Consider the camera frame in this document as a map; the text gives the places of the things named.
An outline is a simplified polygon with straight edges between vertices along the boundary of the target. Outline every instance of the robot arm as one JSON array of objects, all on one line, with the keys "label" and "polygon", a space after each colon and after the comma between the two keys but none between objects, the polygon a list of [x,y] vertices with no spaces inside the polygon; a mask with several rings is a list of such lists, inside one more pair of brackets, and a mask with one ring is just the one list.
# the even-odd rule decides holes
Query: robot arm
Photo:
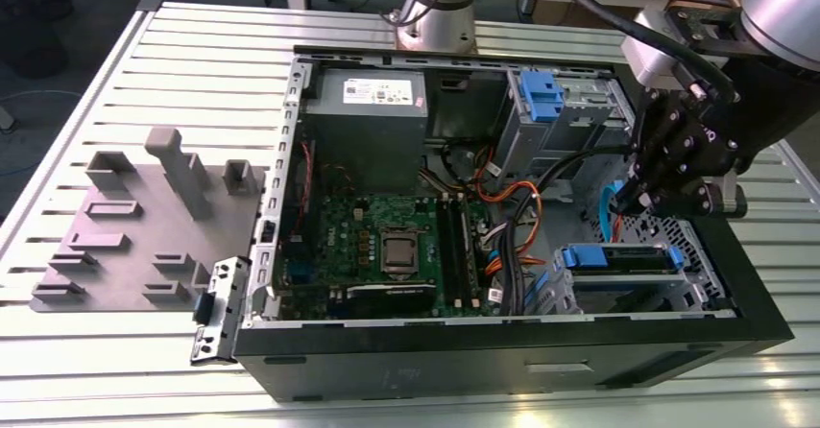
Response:
[{"label": "robot arm", "polygon": [[622,48],[646,92],[619,213],[745,214],[737,175],[820,111],[818,14],[820,0],[741,0],[727,12],[669,8],[638,17],[722,65],[736,97],[722,103],[678,61],[626,39]]}]

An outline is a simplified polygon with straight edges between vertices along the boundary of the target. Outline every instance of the metal bracket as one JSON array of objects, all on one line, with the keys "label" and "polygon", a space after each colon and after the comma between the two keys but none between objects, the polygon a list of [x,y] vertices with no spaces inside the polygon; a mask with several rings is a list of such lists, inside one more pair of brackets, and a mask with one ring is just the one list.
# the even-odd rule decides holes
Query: metal bracket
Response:
[{"label": "metal bracket", "polygon": [[722,197],[722,211],[727,214],[738,209],[737,201],[737,186],[738,174],[730,171],[725,176],[711,179],[711,183],[719,187],[719,195]]},{"label": "metal bracket", "polygon": [[191,365],[235,364],[233,343],[241,319],[241,300],[249,260],[233,257],[217,261],[193,310],[196,337]]}]

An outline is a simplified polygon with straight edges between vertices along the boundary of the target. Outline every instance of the green circuit board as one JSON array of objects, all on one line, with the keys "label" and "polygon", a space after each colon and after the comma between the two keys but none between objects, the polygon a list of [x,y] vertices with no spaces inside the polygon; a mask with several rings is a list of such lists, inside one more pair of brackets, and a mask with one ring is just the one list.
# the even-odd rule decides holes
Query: green circuit board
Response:
[{"label": "green circuit board", "polygon": [[[324,197],[320,205],[311,280],[307,285],[292,290],[284,304],[285,312],[289,310],[288,316],[303,321],[327,318],[327,289],[323,288],[396,282],[436,286],[434,306],[423,314],[415,315],[415,318],[492,314],[491,306],[483,301],[479,308],[455,308],[446,302],[435,198],[334,196]],[[471,221],[486,218],[486,209],[480,203],[470,203],[466,208]],[[382,270],[380,238],[394,231],[415,235],[418,242],[418,272],[399,278]],[[471,287],[475,292],[480,291],[476,283]]]}]

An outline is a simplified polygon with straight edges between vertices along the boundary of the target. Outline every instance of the slotted aluminum table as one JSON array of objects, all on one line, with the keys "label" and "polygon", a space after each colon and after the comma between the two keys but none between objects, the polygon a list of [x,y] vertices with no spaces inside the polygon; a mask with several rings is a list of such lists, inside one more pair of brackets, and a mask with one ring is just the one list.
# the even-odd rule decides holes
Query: slotted aluminum table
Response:
[{"label": "slotted aluminum table", "polygon": [[[615,33],[479,23],[482,54],[619,62]],[[239,366],[191,368],[187,313],[37,314],[25,302],[72,221],[98,150],[135,161],[177,126],[204,164],[267,164],[295,44],[391,48],[372,15],[165,3],[137,11],[0,229],[0,420],[172,427],[816,426],[820,424],[820,198],[785,144],[741,177],[733,223],[796,340],[653,388],[617,392],[276,404]],[[279,420],[271,425],[269,418]]]}]

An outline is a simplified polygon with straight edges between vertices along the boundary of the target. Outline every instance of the blue plastic latch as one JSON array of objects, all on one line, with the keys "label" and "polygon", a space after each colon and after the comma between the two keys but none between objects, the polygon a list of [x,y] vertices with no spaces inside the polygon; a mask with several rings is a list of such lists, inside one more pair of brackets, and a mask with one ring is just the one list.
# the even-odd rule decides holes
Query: blue plastic latch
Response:
[{"label": "blue plastic latch", "polygon": [[675,265],[675,270],[681,270],[685,264],[685,258],[682,252],[674,246],[669,247],[669,258],[671,258],[671,263]]},{"label": "blue plastic latch", "polygon": [[529,103],[530,117],[535,123],[558,119],[563,109],[563,89],[551,73],[520,71],[520,95]]},{"label": "blue plastic latch", "polygon": [[575,268],[575,266],[578,265],[578,260],[575,260],[575,254],[573,253],[573,250],[562,250],[561,256],[563,257],[563,266],[566,268]]},{"label": "blue plastic latch", "polygon": [[529,289],[526,289],[526,295],[523,296],[523,306],[529,305],[529,303],[533,301],[533,298],[535,297],[535,295],[538,294],[538,291],[541,291],[541,288],[543,287],[543,285],[547,283],[547,281],[550,280],[550,271],[545,270],[543,273],[541,274],[541,277],[538,277],[538,280],[531,283],[529,285]]},{"label": "blue plastic latch", "polygon": [[609,266],[601,246],[573,246],[569,248],[578,268],[603,268]]}]

